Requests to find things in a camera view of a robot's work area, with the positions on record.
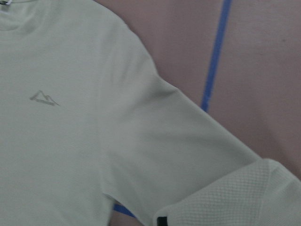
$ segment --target sleeve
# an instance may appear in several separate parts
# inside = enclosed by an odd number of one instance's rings
[[[161,216],[168,226],[300,226],[301,181],[281,163],[262,159],[162,208],[154,223]]]
[[[103,193],[146,226],[162,207],[261,159],[160,78],[126,24],[99,86]]]

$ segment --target logo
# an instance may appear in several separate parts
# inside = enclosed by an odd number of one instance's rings
[[[35,100],[37,102],[40,103],[44,103],[47,105],[59,105],[58,103],[56,103],[50,96],[46,96],[43,91],[39,90],[35,95],[33,95],[30,100]]]

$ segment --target blue tape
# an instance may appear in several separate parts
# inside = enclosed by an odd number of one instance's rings
[[[136,218],[127,208],[125,208],[124,206],[120,206],[118,204],[114,205],[114,210],[119,212],[119,213],[123,213],[125,215],[131,216],[133,218]]]
[[[206,87],[205,87],[205,91],[203,94],[203,100],[202,100],[202,104],[201,104],[201,108],[205,112],[207,112],[208,108],[209,108],[209,102],[210,102],[210,98],[211,98],[212,91],[213,91],[214,79],[215,79],[216,70],[218,67],[218,62],[219,62],[221,48],[222,48],[222,43],[223,43],[223,39],[224,39],[224,33],[225,33],[225,29],[226,29],[229,11],[231,8],[231,2],[232,2],[232,0],[224,0],[223,6],[222,6],[222,14],[220,17],[217,35],[215,38],[214,49],[212,52],[210,68],[209,68],[208,77],[207,77],[207,81],[206,81]]]

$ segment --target black tag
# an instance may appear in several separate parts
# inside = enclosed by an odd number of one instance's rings
[[[168,226],[167,217],[159,217],[157,218],[157,226]]]

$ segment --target pink surface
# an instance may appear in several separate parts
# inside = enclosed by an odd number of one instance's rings
[[[160,76],[200,105],[222,0],[96,0],[120,16]],[[301,178],[301,4],[233,1],[209,114]],[[112,226],[139,226],[114,212]]]

